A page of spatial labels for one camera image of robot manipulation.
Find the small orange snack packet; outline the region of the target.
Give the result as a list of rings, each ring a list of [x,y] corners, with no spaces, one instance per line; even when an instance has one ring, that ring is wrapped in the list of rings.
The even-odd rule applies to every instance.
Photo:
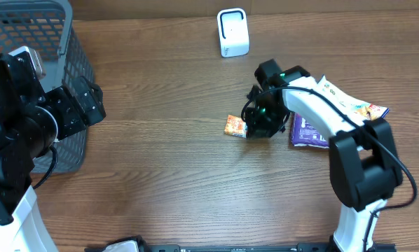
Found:
[[[228,115],[226,126],[224,127],[224,133],[235,137],[247,137],[247,124],[246,122],[237,116]]]

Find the purple sanitary pad pack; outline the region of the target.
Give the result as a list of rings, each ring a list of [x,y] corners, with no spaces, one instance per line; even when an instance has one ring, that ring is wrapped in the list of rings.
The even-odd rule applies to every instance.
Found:
[[[295,147],[329,147],[328,141],[297,113],[294,114],[292,120],[291,143]]]

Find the colourful wet wipes pack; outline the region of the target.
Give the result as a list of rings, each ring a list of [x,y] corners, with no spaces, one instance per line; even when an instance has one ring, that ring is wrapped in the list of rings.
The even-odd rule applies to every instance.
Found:
[[[340,88],[336,87],[333,83],[327,80],[326,76],[323,76],[318,81],[317,86],[321,91],[337,100],[338,103],[344,106],[347,110],[360,115],[365,120],[384,118],[390,111],[387,107],[371,104],[367,101],[362,101],[346,94]]]

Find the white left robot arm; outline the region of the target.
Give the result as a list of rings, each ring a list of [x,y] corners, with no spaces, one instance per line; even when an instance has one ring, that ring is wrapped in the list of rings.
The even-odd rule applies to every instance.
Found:
[[[0,54],[0,251],[56,251],[35,190],[57,166],[54,143],[106,116],[100,86],[86,77],[45,92],[42,76],[33,50]]]

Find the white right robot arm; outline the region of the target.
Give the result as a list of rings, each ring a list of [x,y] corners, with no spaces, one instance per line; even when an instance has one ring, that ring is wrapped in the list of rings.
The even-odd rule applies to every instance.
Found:
[[[341,202],[338,226],[318,251],[396,251],[394,244],[376,244],[373,231],[396,187],[407,178],[415,202],[418,188],[399,159],[390,124],[368,120],[348,110],[322,90],[321,83],[301,66],[282,70],[274,59],[260,63],[257,80],[241,118],[247,138],[268,138],[285,130],[291,113],[305,118],[329,143],[329,179]]]

